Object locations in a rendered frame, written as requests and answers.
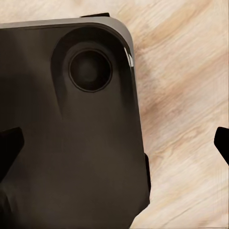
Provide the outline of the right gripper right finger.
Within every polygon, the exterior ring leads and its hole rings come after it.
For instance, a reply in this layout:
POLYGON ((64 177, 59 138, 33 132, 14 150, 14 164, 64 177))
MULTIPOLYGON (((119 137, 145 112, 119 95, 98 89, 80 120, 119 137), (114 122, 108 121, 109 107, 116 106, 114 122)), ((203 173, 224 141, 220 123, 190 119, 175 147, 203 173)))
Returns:
POLYGON ((229 129, 219 126, 215 133, 214 145, 229 165, 229 129))

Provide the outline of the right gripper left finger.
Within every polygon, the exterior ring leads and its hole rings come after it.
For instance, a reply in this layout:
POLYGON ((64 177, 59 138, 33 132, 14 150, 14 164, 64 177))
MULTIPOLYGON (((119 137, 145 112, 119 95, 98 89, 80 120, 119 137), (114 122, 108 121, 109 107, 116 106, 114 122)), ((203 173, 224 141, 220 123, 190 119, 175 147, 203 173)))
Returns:
POLYGON ((21 127, 0 132, 0 183, 24 146, 21 127))

